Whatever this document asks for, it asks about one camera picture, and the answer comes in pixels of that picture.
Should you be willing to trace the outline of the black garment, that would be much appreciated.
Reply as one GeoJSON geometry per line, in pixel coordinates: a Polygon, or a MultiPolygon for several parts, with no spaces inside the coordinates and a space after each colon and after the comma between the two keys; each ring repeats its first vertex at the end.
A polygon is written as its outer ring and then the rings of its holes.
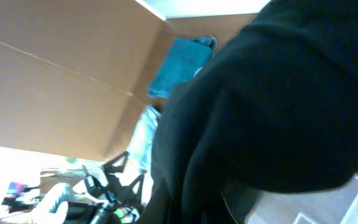
{"type": "Polygon", "coordinates": [[[331,190],[358,172],[358,0],[270,1],[170,94],[152,145],[164,223],[223,223],[246,190],[331,190]]]}

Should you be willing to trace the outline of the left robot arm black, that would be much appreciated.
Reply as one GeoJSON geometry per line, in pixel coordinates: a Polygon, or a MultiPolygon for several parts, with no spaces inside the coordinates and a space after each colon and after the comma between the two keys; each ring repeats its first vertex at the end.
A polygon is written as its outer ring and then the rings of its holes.
{"type": "Polygon", "coordinates": [[[38,207],[54,215],[61,212],[63,223],[137,223],[145,209],[145,175],[122,184],[118,175],[124,173],[128,160],[126,151],[102,165],[48,171],[51,178],[64,181],[46,191],[38,207]]]}

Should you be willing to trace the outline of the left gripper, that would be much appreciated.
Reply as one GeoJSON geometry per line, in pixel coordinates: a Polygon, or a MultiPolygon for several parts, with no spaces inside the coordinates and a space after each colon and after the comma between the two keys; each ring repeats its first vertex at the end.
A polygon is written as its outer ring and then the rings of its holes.
{"type": "MultiPolygon", "coordinates": [[[[105,174],[123,173],[129,153],[124,151],[103,165],[105,174]]],[[[95,202],[98,210],[95,218],[139,218],[142,215],[142,190],[145,175],[140,174],[129,185],[121,185],[119,179],[111,176],[112,184],[102,186],[93,175],[87,174],[84,183],[85,195],[95,202]]]]}

